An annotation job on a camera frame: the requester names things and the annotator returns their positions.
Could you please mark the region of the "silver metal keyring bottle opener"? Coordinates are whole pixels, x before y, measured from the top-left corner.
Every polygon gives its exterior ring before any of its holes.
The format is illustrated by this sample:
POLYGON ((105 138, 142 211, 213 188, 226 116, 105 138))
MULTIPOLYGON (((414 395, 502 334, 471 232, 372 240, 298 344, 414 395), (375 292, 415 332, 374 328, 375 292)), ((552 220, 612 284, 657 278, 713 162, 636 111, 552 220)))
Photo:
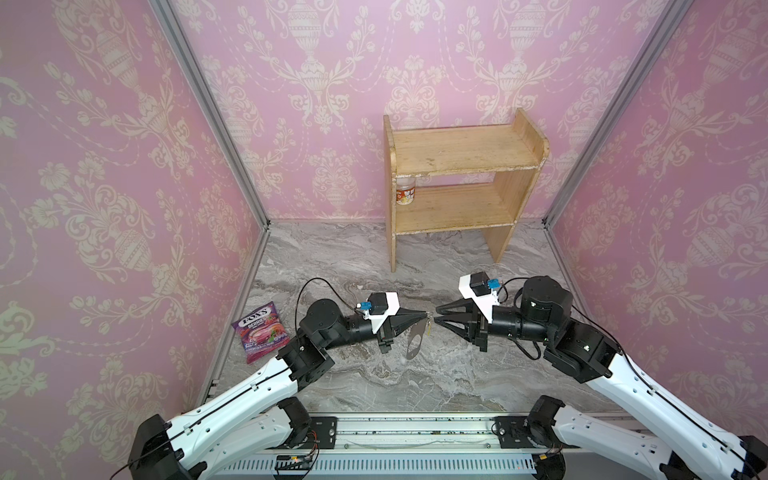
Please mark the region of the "silver metal keyring bottle opener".
POLYGON ((415 359, 419 354, 426 333, 427 325, 428 320, 422 319, 409 329, 405 356, 408 361, 415 359))

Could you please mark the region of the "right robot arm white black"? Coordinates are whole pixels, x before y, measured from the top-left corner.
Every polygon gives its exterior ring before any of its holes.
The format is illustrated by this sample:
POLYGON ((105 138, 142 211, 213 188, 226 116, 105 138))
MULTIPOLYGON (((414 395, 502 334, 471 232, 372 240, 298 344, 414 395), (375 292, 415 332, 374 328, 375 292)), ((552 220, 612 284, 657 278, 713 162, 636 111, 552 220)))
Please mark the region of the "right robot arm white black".
POLYGON ((498 298, 502 287, 484 272, 461 277, 461 299, 437 307, 436 323, 481 351, 492 336, 534 343, 537 359, 612 400, 647 430, 617 427, 543 395, 526 419, 535 443, 579 447, 651 479, 766 478, 766 443, 706 419, 644 372, 611 334, 573 318, 573 296, 557 281, 526 279, 509 306, 498 298))

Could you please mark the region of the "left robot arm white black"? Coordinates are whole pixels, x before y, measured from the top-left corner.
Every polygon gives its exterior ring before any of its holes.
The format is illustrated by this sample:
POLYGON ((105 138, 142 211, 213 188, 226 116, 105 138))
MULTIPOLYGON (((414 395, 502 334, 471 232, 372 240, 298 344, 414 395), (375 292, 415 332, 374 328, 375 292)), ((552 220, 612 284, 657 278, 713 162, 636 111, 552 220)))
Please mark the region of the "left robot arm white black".
POLYGON ((297 333, 254 374, 209 402, 165 420, 154 415, 134 437, 127 469, 134 479, 210 479, 256 452, 313 445, 311 417, 299 392, 334 364, 333 348, 394 339, 427 318, 378 292, 344 315, 331 299, 313 302, 297 333))

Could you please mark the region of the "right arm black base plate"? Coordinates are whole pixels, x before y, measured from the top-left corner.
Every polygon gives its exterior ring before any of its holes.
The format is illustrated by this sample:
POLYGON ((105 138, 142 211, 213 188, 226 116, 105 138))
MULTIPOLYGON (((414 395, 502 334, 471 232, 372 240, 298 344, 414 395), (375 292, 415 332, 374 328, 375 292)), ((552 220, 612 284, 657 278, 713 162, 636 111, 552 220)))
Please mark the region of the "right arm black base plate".
POLYGON ((551 426, 531 423, 524 416, 497 416, 493 418, 491 432, 502 449, 545 448, 558 450, 573 445, 558 439, 551 426))

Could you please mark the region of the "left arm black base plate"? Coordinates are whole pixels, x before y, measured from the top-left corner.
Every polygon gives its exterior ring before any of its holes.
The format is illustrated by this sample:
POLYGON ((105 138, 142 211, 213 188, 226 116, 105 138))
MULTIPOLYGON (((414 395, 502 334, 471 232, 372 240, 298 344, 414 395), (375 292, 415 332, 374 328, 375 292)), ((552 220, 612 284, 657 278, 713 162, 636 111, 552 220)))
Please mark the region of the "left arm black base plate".
POLYGON ((338 418, 336 416, 311 416, 310 427, 301 448, 332 450, 337 440, 338 418))

